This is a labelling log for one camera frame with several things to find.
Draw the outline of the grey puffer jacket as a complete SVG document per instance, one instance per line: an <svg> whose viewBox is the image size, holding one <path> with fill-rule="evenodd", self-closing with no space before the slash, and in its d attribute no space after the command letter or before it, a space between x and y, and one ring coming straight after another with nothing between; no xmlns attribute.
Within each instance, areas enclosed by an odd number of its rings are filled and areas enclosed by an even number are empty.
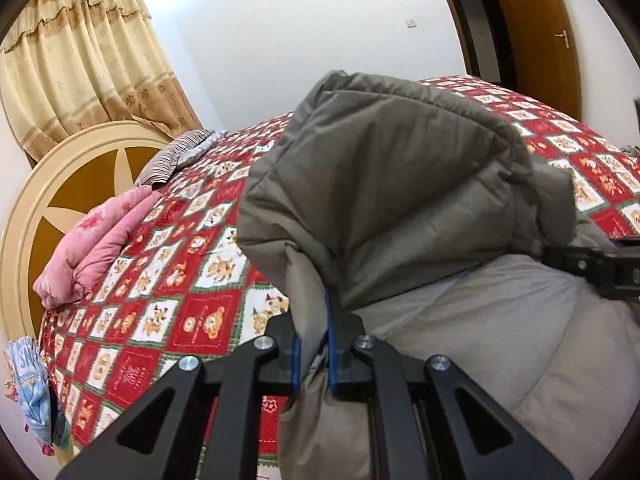
<svg viewBox="0 0 640 480"><path fill-rule="evenodd" d="M576 119L469 76L327 74L239 206L302 340L282 477L372 474L366 407L329 388L332 287L399 352L453 359L575 478L637 478L639 306L540 257L638 231L638 160Z"/></svg>

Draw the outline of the red checkered cartoon bedspread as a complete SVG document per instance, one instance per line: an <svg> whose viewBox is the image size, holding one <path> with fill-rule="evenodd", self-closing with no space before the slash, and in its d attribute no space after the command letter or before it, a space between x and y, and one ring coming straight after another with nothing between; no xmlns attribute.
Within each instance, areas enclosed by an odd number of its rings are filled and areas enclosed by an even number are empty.
<svg viewBox="0 0 640 480"><path fill-rule="evenodd" d="M480 78L439 77L431 86L483 104L518 129L532 154L570 170L579 210L606 234L638 233L638 159L576 119ZM224 356L288 307L235 245L250 165L287 124L282 115L223 136L169 180L94 291L43 317L44 357L75 450L182 356Z"/></svg>

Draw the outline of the light blue patterned cloth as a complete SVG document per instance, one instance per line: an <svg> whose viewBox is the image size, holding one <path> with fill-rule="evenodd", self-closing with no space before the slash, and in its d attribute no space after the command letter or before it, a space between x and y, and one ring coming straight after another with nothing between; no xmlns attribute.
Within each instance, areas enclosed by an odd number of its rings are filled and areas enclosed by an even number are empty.
<svg viewBox="0 0 640 480"><path fill-rule="evenodd" d="M32 432L45 456L53 456L57 448L65 450L70 427L37 341L31 336L9 341L2 360L9 374L4 395L20 408L25 430Z"/></svg>

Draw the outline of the pink folded blanket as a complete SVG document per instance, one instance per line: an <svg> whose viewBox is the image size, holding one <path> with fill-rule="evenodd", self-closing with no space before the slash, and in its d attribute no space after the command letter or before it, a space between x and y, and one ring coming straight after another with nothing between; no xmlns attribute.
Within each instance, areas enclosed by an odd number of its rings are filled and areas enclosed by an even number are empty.
<svg viewBox="0 0 640 480"><path fill-rule="evenodd" d="M160 199L139 186L91 209L67 232L32 285L42 306L55 309L91 292Z"/></svg>

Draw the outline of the brown wooden door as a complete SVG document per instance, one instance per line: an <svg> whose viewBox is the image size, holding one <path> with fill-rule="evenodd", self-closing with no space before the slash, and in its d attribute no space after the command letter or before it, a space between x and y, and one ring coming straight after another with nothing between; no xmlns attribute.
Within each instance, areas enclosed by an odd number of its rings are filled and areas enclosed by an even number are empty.
<svg viewBox="0 0 640 480"><path fill-rule="evenodd" d="M582 118L579 64L563 0L498 1L511 41L518 92ZM569 49L555 37L563 29Z"/></svg>

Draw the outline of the grey striped pillow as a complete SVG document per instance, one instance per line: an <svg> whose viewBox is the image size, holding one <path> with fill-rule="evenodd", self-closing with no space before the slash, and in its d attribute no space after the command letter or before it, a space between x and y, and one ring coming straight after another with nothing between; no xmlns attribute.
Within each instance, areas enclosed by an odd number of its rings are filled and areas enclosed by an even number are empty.
<svg viewBox="0 0 640 480"><path fill-rule="evenodd" d="M135 186L165 184L179 170L200 160L227 130L196 129L183 133L166 144L143 167Z"/></svg>

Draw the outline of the cream round wooden headboard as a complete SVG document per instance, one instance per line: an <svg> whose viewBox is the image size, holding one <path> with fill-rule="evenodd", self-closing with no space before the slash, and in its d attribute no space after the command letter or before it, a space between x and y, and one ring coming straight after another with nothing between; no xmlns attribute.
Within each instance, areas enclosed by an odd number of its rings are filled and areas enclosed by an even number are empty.
<svg viewBox="0 0 640 480"><path fill-rule="evenodd" d="M168 142L141 122L107 122L70 136L32 168L1 231L4 340L39 330L44 309L32 284L64 234L90 209L132 188Z"/></svg>

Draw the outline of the beige patterned curtain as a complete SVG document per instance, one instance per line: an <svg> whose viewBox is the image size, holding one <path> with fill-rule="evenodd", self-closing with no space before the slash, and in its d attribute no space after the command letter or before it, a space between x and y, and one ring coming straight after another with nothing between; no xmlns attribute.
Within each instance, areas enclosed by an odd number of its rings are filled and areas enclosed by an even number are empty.
<svg viewBox="0 0 640 480"><path fill-rule="evenodd" d="M200 128L143 0L29 0L1 44L1 96L34 162L89 127Z"/></svg>

